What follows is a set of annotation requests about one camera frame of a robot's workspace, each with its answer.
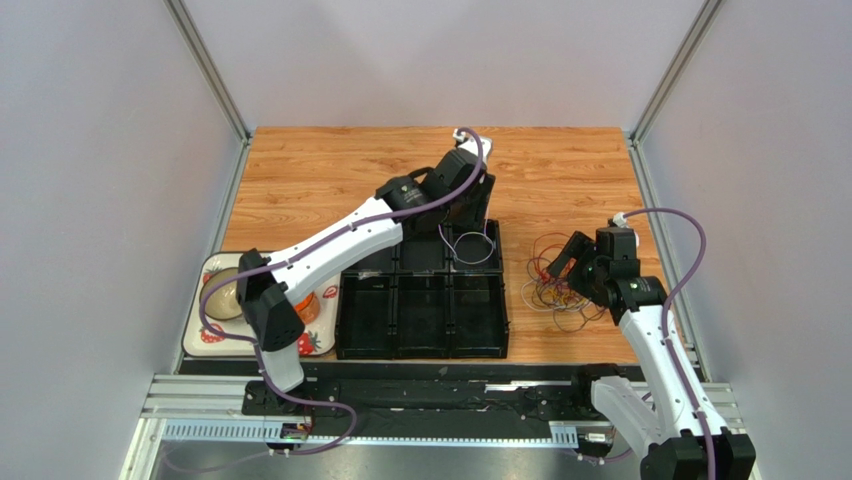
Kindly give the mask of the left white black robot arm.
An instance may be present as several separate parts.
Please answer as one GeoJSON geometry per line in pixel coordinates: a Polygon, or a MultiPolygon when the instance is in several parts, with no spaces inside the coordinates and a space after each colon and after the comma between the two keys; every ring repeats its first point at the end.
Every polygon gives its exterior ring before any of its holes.
{"type": "Polygon", "coordinates": [[[435,168],[395,177],[359,208],[311,238],[262,256],[239,259],[237,301],[251,326],[269,381],[288,392],[304,380],[297,342],[305,330],[295,307],[323,282],[358,261],[441,224],[478,228],[495,178],[487,171],[492,142],[458,144],[435,168]]]}

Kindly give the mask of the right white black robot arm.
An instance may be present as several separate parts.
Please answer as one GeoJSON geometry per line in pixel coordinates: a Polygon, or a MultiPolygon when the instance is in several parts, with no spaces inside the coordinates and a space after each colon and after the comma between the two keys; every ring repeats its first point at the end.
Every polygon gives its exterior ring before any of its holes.
{"type": "Polygon", "coordinates": [[[603,415],[640,460],[643,479],[748,479],[756,449],[718,413],[692,369],[661,281],[641,273],[636,234],[609,225],[576,231],[548,267],[609,312],[640,363],[644,400],[613,364],[577,375],[583,402],[603,415]]]}

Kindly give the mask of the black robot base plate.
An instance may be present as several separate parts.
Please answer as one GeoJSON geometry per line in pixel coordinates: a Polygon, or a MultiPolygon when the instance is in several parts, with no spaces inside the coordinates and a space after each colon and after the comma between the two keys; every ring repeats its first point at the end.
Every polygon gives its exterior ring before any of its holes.
{"type": "Polygon", "coordinates": [[[309,421],[315,436],[338,435],[350,424],[350,406],[360,437],[544,440],[552,421],[602,421],[591,405],[593,381],[641,377],[615,364],[306,362],[303,369],[289,399],[248,382],[242,414],[309,421]]]}

